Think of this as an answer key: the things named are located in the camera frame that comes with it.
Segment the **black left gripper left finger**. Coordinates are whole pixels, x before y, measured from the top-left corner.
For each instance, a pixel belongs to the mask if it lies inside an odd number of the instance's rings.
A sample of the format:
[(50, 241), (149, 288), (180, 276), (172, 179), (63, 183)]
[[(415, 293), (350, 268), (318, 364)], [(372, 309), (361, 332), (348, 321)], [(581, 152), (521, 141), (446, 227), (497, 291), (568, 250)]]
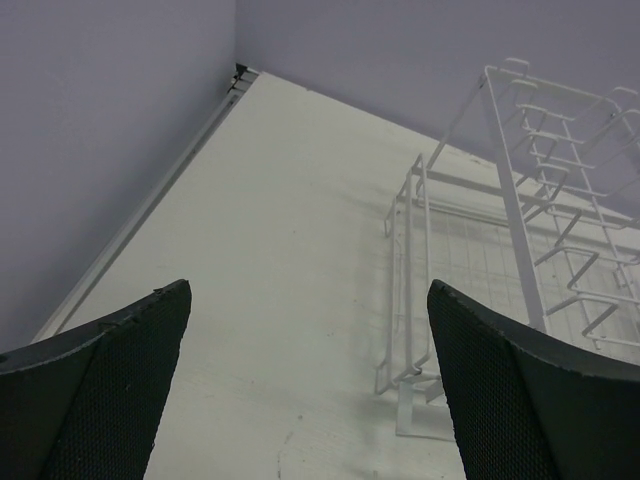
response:
[(2, 353), (2, 478), (143, 478), (191, 303), (190, 285), (180, 279)]

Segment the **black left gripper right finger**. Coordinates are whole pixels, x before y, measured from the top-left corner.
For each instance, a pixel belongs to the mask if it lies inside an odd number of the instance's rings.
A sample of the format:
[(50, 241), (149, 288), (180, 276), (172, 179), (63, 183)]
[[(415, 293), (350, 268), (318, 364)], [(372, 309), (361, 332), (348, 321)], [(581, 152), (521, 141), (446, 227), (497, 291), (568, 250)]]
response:
[(638, 478), (638, 366), (541, 333), (441, 280), (427, 310), (467, 478)]

